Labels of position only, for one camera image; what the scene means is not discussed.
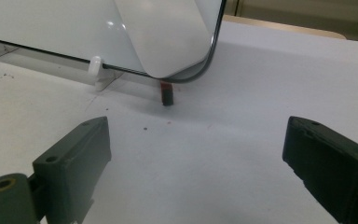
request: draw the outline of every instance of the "white tabletop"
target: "white tabletop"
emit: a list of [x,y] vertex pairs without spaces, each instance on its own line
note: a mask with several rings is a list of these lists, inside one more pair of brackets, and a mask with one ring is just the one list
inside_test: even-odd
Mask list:
[[71,73],[61,60],[13,65],[43,64],[27,55],[0,58],[0,175],[30,175],[76,125],[107,116],[113,159],[84,223],[336,223],[282,148],[290,116],[358,143],[358,42],[223,22],[208,72],[174,85],[171,107],[156,80],[96,92],[47,75]]

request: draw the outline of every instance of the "table surface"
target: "table surface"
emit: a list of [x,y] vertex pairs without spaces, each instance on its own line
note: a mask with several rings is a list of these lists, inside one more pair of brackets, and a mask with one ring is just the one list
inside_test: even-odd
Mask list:
[[358,42],[225,21],[211,67],[173,85],[170,107],[156,80],[125,74],[96,92],[86,70],[22,49],[0,58],[0,175],[30,175],[107,116],[113,159],[84,223],[336,223],[282,148],[290,116],[358,143]]

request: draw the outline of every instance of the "whiteboard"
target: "whiteboard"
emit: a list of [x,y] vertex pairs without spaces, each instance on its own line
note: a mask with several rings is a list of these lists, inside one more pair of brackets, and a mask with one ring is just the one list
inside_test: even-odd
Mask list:
[[[131,2],[136,7],[136,4],[156,1],[158,0],[133,0]],[[208,46],[211,46],[216,24],[221,20],[219,12],[222,10],[224,1],[186,1],[194,1],[194,5],[198,8],[198,13],[209,34]],[[167,18],[169,15],[177,17],[177,8],[170,7],[169,3],[171,2],[172,5],[178,1],[166,0],[166,2],[168,4],[160,9],[169,12],[157,14],[156,11],[151,11],[153,14],[148,17],[148,12],[142,10],[139,14],[144,14],[144,18],[147,19],[153,18],[153,20],[160,21],[169,21]],[[188,16],[183,12],[184,21]],[[167,26],[171,26],[168,33],[180,26],[180,20],[175,22],[179,24],[172,23]],[[127,31],[129,27],[126,25],[120,16],[117,2],[114,0],[0,0],[0,41],[84,61],[100,56],[104,64],[110,67],[156,77],[145,70],[131,42]],[[171,55],[167,55],[165,59],[174,61],[174,53],[175,51],[172,51]],[[203,53],[205,56],[202,60],[206,60],[212,51],[208,48]],[[154,63],[156,67],[161,67],[166,62]],[[200,61],[185,64],[183,68],[195,63],[200,63]],[[157,77],[169,77],[176,72],[178,71],[166,75],[159,74]]]

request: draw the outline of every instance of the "white table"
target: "white table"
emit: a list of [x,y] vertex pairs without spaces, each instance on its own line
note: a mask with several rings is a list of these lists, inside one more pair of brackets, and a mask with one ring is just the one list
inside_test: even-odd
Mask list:
[[210,69],[174,85],[171,107],[153,79],[95,92],[46,74],[81,76],[73,64],[29,54],[0,58],[0,175],[30,175],[76,125],[107,116],[113,160],[85,223],[336,223],[282,147],[292,115],[358,143],[357,42],[223,22]]

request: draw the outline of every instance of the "screw hole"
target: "screw hole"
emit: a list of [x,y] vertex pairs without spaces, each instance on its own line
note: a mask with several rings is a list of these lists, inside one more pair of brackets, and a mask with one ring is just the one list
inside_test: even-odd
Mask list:
[[53,162],[53,161],[56,161],[58,159],[58,157],[48,157],[46,159],[46,162]]
[[6,189],[10,189],[11,187],[14,186],[15,183],[16,183],[16,179],[14,178],[0,180],[0,192]]

